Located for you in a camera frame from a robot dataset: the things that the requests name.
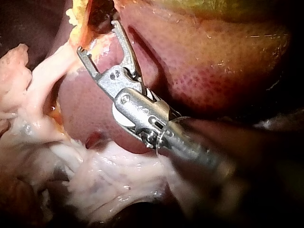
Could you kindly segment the right arm instrument jaw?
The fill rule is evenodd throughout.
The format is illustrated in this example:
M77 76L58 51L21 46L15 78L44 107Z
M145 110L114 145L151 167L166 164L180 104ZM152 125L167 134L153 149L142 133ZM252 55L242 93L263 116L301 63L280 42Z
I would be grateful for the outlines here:
M99 72L95 63L92 61L91 54L88 53L88 50L79 46L76 53L95 83L98 86L104 86L104 74Z
M120 65L126 68L133 78L141 77L142 72L140 66L123 26L118 20L112 20L111 24L113 26L112 32L115 33L123 50L123 60Z

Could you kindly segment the right arm instrument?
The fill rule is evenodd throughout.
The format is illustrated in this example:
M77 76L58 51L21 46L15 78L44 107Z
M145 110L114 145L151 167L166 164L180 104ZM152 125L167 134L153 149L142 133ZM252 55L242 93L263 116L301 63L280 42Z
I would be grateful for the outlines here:
M216 169L221 157L194 141L181 125L186 117L172 109L139 80L129 77L122 66L101 74L101 89L112 99L114 111L124 117L119 124L148 148L166 149L175 157Z

